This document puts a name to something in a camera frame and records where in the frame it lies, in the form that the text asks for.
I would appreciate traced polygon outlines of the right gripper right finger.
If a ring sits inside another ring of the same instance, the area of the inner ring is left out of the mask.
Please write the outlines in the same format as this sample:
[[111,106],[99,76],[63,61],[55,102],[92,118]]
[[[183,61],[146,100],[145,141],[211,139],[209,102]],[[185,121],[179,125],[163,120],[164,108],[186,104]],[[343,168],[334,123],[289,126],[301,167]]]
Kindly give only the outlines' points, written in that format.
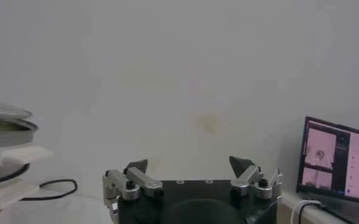
[[280,169],[276,169],[271,178],[267,179],[261,167],[250,159],[229,156],[229,163],[236,176],[230,180],[230,185],[240,197],[253,192],[255,197],[261,200],[282,198],[283,174]]

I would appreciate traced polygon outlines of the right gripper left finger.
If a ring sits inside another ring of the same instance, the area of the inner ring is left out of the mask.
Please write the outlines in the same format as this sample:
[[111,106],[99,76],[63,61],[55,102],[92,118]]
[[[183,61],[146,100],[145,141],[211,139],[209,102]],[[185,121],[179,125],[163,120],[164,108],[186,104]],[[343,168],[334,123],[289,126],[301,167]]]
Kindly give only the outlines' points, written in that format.
[[163,182],[146,174],[148,160],[129,163],[123,171],[107,170],[102,176],[104,205],[112,206],[122,198],[124,201],[136,201],[142,195],[161,199],[164,196]]

